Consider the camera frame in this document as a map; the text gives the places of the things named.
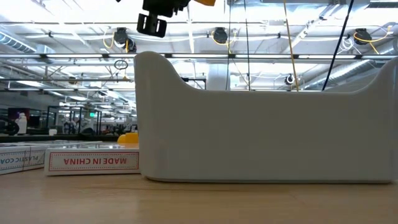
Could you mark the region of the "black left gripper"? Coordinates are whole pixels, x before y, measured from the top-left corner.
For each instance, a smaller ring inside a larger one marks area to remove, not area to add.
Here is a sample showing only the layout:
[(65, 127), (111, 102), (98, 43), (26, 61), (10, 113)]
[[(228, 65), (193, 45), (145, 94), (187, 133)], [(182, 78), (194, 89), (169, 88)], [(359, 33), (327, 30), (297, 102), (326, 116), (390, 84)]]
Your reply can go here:
[(171, 18), (178, 11), (183, 11), (190, 0), (143, 0), (142, 9), (149, 14), (139, 14), (137, 20), (138, 33), (154, 37), (165, 37), (167, 21), (159, 16)]

